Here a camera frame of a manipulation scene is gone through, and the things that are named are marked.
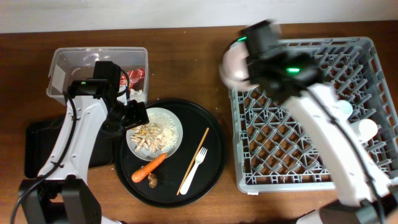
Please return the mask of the wooden chopstick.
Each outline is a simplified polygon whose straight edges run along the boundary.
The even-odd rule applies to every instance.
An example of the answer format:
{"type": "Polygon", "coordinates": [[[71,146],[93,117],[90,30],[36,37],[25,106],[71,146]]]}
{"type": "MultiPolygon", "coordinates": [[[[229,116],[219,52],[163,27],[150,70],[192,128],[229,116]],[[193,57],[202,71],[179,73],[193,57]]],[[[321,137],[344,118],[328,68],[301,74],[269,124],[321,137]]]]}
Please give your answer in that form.
{"type": "Polygon", "coordinates": [[[183,179],[182,179],[182,181],[181,181],[180,187],[178,188],[176,195],[180,195],[180,194],[181,194],[181,189],[183,188],[184,183],[185,183],[186,179],[188,178],[188,176],[189,176],[189,174],[190,174],[190,171],[191,171],[192,167],[193,167],[194,164],[196,163],[196,162],[195,162],[196,157],[197,157],[197,155],[202,151],[202,145],[203,145],[203,143],[204,143],[204,141],[205,141],[205,138],[206,138],[208,132],[209,132],[209,128],[206,128],[206,129],[205,129],[205,133],[203,134],[203,136],[202,136],[202,138],[201,138],[201,140],[200,140],[200,143],[199,143],[199,145],[198,145],[198,147],[197,147],[197,149],[196,149],[196,151],[195,151],[195,153],[194,153],[194,155],[193,155],[193,157],[192,157],[192,160],[191,160],[191,162],[189,163],[189,166],[188,166],[188,168],[187,168],[187,170],[186,170],[186,173],[185,173],[185,175],[184,175],[184,177],[183,177],[183,179]]]}

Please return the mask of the white tissue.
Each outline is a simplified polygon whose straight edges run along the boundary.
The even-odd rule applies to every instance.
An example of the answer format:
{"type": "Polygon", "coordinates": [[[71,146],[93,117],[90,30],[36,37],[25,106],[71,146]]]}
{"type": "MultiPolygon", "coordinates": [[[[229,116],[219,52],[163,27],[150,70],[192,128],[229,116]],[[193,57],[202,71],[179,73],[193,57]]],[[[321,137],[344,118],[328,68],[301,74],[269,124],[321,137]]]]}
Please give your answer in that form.
{"type": "Polygon", "coordinates": [[[147,102],[147,95],[143,90],[130,89],[129,100],[136,100],[137,102],[147,102]]]}

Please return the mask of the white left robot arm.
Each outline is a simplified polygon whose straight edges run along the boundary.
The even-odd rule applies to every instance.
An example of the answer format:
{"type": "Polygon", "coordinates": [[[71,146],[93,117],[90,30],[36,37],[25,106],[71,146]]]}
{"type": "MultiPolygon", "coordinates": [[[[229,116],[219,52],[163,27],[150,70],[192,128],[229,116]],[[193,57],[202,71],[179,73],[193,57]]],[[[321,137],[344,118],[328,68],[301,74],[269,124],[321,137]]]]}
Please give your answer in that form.
{"type": "Polygon", "coordinates": [[[63,92],[67,111],[62,128],[35,179],[24,179],[11,213],[23,209],[28,223],[112,223],[87,185],[88,167],[97,135],[126,132],[149,122],[143,102],[118,98],[127,73],[112,61],[97,61],[93,76],[74,80],[63,92]]]}

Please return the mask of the white plastic fork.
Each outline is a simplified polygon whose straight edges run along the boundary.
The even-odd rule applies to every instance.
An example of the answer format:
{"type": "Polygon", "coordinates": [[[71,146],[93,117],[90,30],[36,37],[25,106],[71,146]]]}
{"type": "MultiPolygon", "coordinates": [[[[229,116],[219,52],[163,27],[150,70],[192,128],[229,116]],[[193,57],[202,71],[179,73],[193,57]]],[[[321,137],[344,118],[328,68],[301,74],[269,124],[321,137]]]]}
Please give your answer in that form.
{"type": "Polygon", "coordinates": [[[185,195],[188,192],[188,190],[191,186],[192,180],[195,176],[195,173],[198,169],[198,166],[204,161],[207,151],[208,151],[207,148],[202,147],[202,151],[197,155],[196,160],[195,160],[196,163],[192,167],[190,174],[189,174],[188,178],[186,179],[183,188],[181,189],[182,195],[185,195]]]}

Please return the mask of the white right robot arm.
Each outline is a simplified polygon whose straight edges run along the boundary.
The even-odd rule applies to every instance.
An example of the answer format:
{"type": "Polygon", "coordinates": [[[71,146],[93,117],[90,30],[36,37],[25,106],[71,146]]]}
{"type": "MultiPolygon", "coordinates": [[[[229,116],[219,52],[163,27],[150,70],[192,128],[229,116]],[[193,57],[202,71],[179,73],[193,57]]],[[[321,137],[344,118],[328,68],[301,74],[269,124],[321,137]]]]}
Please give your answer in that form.
{"type": "Polygon", "coordinates": [[[337,107],[334,89],[306,53],[279,44],[269,21],[241,30],[248,81],[283,104],[309,135],[338,192],[338,199],[296,223],[385,223],[397,210],[397,186],[370,158],[337,107]]]}

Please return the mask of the light blue plastic cup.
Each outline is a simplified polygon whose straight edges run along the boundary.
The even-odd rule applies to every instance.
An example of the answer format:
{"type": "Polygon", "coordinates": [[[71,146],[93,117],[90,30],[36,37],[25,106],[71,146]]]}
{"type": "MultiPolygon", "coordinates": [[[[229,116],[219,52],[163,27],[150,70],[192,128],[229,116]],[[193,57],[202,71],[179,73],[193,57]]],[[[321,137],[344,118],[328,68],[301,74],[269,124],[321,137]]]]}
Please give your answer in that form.
{"type": "Polygon", "coordinates": [[[337,106],[345,119],[348,119],[353,114],[353,106],[350,102],[346,100],[338,100],[337,106]]]}

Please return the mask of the cream plastic cup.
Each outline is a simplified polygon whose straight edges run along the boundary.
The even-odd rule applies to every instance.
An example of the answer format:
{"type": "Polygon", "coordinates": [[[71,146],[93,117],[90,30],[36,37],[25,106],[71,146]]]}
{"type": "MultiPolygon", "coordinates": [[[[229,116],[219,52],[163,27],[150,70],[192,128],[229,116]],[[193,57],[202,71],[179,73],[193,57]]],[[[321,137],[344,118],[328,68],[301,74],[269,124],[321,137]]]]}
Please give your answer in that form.
{"type": "Polygon", "coordinates": [[[378,131],[377,124],[371,119],[362,119],[350,124],[360,143],[368,142],[378,131]]]}

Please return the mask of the pink plastic bowl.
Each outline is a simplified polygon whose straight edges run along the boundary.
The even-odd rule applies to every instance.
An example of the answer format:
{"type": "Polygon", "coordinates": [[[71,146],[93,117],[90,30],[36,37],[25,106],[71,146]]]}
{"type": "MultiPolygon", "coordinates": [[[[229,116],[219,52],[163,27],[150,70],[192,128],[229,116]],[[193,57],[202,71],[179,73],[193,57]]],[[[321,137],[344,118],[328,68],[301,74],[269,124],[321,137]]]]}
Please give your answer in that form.
{"type": "Polygon", "coordinates": [[[242,42],[235,42],[223,55],[219,65],[221,81],[230,90],[249,91],[258,87],[252,84],[246,64],[248,57],[246,45],[242,42]]]}

